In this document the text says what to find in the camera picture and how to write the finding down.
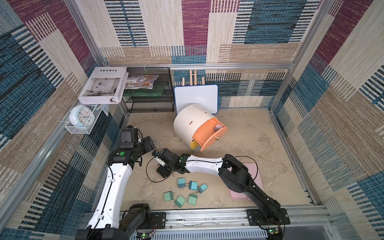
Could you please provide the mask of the white round drawer cabinet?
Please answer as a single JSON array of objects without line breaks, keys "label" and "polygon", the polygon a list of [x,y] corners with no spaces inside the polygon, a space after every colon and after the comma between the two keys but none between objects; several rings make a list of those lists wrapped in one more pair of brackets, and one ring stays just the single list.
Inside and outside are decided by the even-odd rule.
[{"label": "white round drawer cabinet", "polygon": [[215,116],[201,108],[197,104],[191,104],[180,111],[174,121],[174,131],[178,137],[191,150],[191,142],[195,132],[207,121],[214,119]]}]

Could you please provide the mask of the yellow drawer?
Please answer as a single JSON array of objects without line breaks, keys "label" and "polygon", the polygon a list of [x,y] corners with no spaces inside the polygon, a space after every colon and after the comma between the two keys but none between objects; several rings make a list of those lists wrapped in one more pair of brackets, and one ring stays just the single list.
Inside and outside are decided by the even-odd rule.
[{"label": "yellow drawer", "polygon": [[197,147],[199,147],[200,145],[199,145],[199,143],[196,141],[196,140],[194,140],[194,139],[192,139],[191,140],[191,142],[190,142],[190,148],[191,148],[191,150],[194,150],[194,149],[196,149]]}]

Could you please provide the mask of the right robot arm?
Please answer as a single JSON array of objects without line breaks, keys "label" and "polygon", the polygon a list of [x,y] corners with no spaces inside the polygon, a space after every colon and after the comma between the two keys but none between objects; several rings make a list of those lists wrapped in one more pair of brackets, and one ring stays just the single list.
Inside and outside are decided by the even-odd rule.
[{"label": "right robot arm", "polygon": [[254,181],[249,169],[237,157],[226,154],[223,158],[207,159],[189,154],[178,156],[168,149],[154,150],[152,156],[161,164],[157,173],[167,178],[173,172],[205,173],[219,176],[229,190],[244,194],[257,205],[248,210],[251,226],[285,226],[291,223],[287,210],[269,197]]}]

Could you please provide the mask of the orange drawer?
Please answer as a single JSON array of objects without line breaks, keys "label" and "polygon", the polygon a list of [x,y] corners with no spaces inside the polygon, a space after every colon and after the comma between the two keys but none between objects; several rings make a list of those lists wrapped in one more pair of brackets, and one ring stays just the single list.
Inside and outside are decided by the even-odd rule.
[{"label": "orange drawer", "polygon": [[[224,127],[214,132],[216,124],[221,124]],[[210,147],[215,141],[218,141],[224,134],[228,132],[228,127],[221,123],[217,118],[212,118],[202,124],[194,133],[192,139],[199,143],[200,151],[204,151]]]}]

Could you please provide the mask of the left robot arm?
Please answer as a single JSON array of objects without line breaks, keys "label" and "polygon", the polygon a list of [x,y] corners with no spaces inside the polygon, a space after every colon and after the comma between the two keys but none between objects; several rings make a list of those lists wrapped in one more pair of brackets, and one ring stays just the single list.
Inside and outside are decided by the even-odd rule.
[{"label": "left robot arm", "polygon": [[139,226],[152,222],[148,204],[132,205],[123,218],[120,210],[126,185],[138,158],[156,147],[150,137],[133,144],[132,148],[119,148],[109,157],[108,173],[96,210],[86,229],[78,230],[76,240],[128,240]]}]

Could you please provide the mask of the pink plug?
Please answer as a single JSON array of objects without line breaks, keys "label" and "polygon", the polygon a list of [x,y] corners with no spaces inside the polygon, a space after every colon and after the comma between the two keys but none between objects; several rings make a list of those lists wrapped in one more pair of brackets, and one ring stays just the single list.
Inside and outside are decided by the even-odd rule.
[{"label": "pink plug", "polygon": [[221,124],[216,124],[216,126],[214,127],[214,132],[217,132],[219,130],[221,130],[224,126],[221,125]]}]

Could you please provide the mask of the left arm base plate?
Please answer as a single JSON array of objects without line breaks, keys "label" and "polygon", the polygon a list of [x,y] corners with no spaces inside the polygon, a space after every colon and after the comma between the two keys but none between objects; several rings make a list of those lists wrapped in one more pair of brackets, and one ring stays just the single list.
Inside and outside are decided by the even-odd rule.
[{"label": "left arm base plate", "polygon": [[165,229],[167,214],[166,212],[152,212],[150,220],[138,227],[138,230]]}]

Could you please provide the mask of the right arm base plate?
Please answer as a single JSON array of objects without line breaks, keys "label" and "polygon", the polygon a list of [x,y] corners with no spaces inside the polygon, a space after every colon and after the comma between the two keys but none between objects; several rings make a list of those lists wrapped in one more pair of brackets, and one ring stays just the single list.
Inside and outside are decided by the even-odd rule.
[{"label": "right arm base plate", "polygon": [[250,226],[272,226],[272,225],[290,225],[291,220],[288,216],[287,210],[282,208],[275,214],[268,215],[259,209],[246,210],[247,218]]}]

